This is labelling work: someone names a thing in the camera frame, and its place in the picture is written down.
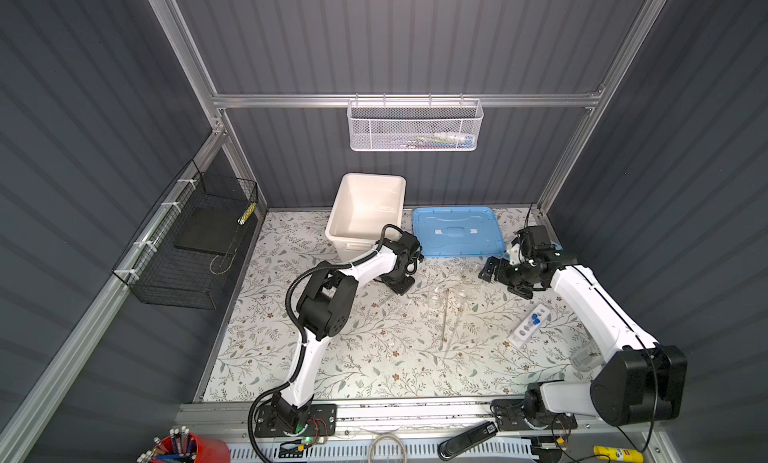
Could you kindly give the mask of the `white plastic storage bin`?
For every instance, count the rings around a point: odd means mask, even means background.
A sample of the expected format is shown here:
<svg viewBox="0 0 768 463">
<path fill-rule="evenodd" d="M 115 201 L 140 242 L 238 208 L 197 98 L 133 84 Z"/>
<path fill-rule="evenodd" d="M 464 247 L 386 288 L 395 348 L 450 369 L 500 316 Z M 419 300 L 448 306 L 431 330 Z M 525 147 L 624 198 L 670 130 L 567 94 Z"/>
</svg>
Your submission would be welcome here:
<svg viewBox="0 0 768 463">
<path fill-rule="evenodd" d="M 347 173 L 342 177 L 325 228 L 341 262 L 372 249 L 386 224 L 401 226 L 405 193 L 402 176 Z"/>
</svg>

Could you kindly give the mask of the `white small tube rack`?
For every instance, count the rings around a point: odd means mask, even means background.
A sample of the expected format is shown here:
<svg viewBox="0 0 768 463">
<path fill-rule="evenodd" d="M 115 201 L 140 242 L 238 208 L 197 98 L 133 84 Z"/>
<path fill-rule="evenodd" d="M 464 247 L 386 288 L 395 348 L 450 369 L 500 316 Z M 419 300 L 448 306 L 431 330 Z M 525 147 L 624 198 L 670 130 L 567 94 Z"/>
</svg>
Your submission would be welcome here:
<svg viewBox="0 0 768 463">
<path fill-rule="evenodd" d="M 530 324 L 530 317 L 532 314 L 537 314 L 541 323 L 537 326 Z M 508 339 L 510 343 L 516 348 L 524 347 L 532 336 L 538 332 L 543 326 L 545 326 L 551 319 L 551 310 L 543 305 L 538 304 L 530 313 L 518 324 L 517 327 L 510 333 Z"/>
</svg>

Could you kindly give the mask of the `clear plastic measuring cup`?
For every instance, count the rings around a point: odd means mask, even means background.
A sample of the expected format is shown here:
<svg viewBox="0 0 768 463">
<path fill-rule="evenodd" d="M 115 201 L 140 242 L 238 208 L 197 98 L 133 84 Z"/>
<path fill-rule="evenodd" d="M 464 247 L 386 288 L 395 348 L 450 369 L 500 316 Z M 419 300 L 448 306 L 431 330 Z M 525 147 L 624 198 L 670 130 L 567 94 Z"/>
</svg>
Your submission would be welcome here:
<svg viewBox="0 0 768 463">
<path fill-rule="evenodd" d="M 582 373 L 589 373 L 604 364 L 600 349 L 594 345 L 585 345 L 576 350 L 570 357 L 571 365 Z"/>
</svg>

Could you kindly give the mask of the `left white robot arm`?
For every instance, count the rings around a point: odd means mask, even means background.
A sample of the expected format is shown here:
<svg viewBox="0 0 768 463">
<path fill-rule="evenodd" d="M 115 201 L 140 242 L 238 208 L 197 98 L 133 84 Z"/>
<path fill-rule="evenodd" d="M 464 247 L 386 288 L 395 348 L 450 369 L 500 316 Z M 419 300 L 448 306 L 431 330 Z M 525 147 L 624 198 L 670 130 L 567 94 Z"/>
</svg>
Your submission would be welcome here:
<svg viewBox="0 0 768 463">
<path fill-rule="evenodd" d="M 424 259 L 418 238 L 394 224 L 383 226 L 374 247 L 351 261 L 322 261 L 290 283 L 286 314 L 299 340 L 287 381 L 257 396 L 249 408 L 247 433 L 257 438 L 258 411 L 265 409 L 268 433 L 300 435 L 310 420 L 315 382 L 325 351 L 348 323 L 357 291 L 380 282 L 397 295 L 415 283 Z"/>
</svg>

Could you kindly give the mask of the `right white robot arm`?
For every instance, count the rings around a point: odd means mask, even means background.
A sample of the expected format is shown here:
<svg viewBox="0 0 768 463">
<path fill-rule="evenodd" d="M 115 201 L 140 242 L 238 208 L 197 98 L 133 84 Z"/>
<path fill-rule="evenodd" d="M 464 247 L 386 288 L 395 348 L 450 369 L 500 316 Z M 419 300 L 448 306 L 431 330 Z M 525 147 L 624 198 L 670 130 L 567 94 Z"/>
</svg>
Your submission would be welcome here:
<svg viewBox="0 0 768 463">
<path fill-rule="evenodd" d="M 576 254 L 553 243 L 542 225 L 526 226 L 512 241 L 518 258 L 491 256 L 479 273 L 512 294 L 530 300 L 551 289 L 578 317 L 592 340 L 571 358 L 589 381 L 550 381 L 529 385 L 522 401 L 526 419 L 540 415 L 585 415 L 621 427 L 679 416 L 687 358 L 663 345 L 637 324 Z"/>
</svg>

